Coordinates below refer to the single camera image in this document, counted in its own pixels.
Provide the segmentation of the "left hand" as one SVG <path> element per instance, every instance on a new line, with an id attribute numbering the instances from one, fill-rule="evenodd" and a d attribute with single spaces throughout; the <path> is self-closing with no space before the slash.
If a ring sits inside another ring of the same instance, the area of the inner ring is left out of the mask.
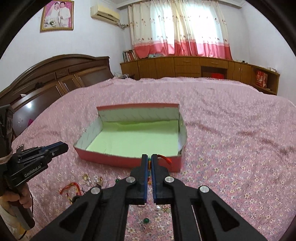
<path id="1" fill-rule="evenodd" d="M 29 190 L 29 186 L 26 184 L 23 184 L 19 188 L 19 193 L 15 193 L 12 191 L 6 191 L 1 196 L 1 206 L 4 209 L 9 209 L 9 202 L 15 202 L 18 201 L 24 208 L 30 208 L 32 206 L 32 198 L 31 193 Z"/>

